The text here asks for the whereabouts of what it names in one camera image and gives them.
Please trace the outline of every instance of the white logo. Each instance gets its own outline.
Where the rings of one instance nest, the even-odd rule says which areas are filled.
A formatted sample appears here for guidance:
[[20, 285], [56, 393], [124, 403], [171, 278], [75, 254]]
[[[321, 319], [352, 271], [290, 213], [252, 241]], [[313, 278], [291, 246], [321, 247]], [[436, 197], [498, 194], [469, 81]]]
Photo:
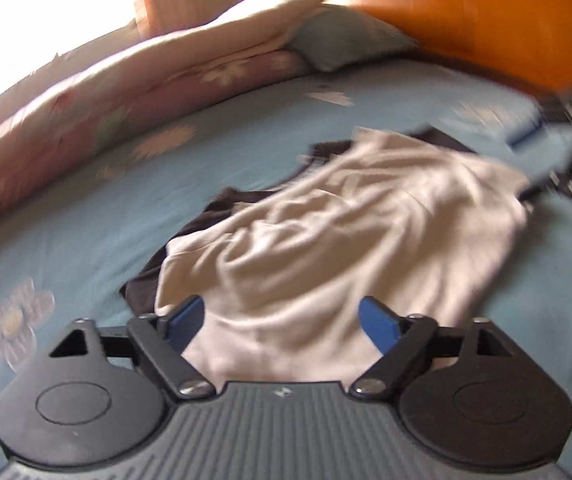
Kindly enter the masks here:
[[292, 395], [292, 390], [287, 386], [282, 386], [280, 389], [274, 390], [273, 393], [280, 399], [285, 399], [286, 397], [290, 397]]

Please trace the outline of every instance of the mattress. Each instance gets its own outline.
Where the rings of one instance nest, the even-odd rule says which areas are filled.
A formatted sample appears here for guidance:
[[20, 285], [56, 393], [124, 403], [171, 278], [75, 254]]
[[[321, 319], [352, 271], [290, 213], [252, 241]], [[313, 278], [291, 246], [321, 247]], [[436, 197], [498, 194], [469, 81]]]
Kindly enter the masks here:
[[[492, 82], [386, 60], [245, 93], [119, 145], [0, 219], [0, 316], [10, 298], [33, 308], [1, 324], [0, 390], [70, 320], [125, 322], [131, 313], [118, 288], [223, 187], [266, 188], [299, 166], [309, 144], [348, 139], [355, 126], [413, 132], [432, 124], [537, 177], [568, 158], [572, 130], [549, 128], [511, 152], [506, 138], [533, 111], [525, 95]], [[570, 202], [541, 200], [479, 312], [572, 399]], [[572, 436], [560, 464], [572, 474]]]

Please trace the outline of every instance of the dark brown garment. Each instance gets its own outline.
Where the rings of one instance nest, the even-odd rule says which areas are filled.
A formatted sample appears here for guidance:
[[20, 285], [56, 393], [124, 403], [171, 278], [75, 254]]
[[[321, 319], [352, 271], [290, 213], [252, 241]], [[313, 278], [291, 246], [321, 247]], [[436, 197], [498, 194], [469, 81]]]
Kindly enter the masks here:
[[[415, 139], [423, 140], [435, 146], [450, 148], [458, 152], [471, 153], [466, 146], [457, 142], [452, 137], [436, 128], [430, 128], [419, 134], [413, 135]], [[210, 202], [204, 211], [182, 227], [182, 229], [173, 236], [185, 236], [197, 231], [203, 231], [213, 225], [232, 216], [235, 211], [235, 205], [238, 203], [256, 203], [267, 198], [278, 191], [296, 182], [300, 178], [304, 178], [312, 171], [317, 170], [324, 164], [328, 163], [335, 155], [341, 155], [347, 152], [352, 146], [352, 140], [337, 140], [334, 142], [319, 142], [313, 144], [305, 162], [299, 170], [286, 180], [275, 184], [275, 186], [259, 190], [259, 191], [240, 191], [234, 187], [226, 187], [217, 197]], [[153, 312], [155, 310], [155, 296], [157, 294], [157, 286], [159, 285], [159, 273], [163, 261], [166, 257], [165, 245], [161, 247], [148, 263], [141, 269], [131, 280], [128, 280], [119, 292], [125, 298], [126, 302], [135, 315]]]

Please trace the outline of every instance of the blue bed sheet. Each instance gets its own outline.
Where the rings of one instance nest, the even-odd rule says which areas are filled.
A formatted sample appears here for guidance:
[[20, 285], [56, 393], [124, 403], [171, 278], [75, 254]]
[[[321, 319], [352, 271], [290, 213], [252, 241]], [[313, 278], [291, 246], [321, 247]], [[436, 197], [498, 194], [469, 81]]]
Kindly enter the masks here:
[[[572, 131], [549, 128], [512, 153], [504, 139], [532, 112], [527, 97], [502, 86], [390, 60], [270, 86], [184, 117], [171, 127], [187, 127], [192, 139], [149, 160], [132, 163], [142, 138], [105, 153], [0, 220], [0, 309], [12, 297], [45, 309], [38, 322], [11, 316], [2, 324], [0, 390], [15, 375], [8, 363], [20, 369], [21, 351], [46, 348], [71, 319], [125, 322], [131, 314], [119, 286], [223, 187], [269, 186], [296, 169], [310, 143], [349, 138], [355, 126], [410, 132], [433, 124], [537, 176], [569, 155]], [[541, 202], [480, 312], [572, 398], [570, 202]], [[34, 340], [18, 353], [4, 338], [19, 330]], [[572, 437], [560, 462], [572, 473]]]

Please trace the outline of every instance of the window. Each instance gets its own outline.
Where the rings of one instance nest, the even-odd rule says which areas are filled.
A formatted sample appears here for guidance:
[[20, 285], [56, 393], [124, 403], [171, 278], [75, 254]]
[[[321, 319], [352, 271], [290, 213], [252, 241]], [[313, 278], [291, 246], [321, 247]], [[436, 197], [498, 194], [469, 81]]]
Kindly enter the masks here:
[[133, 0], [0, 0], [0, 122], [137, 41]]

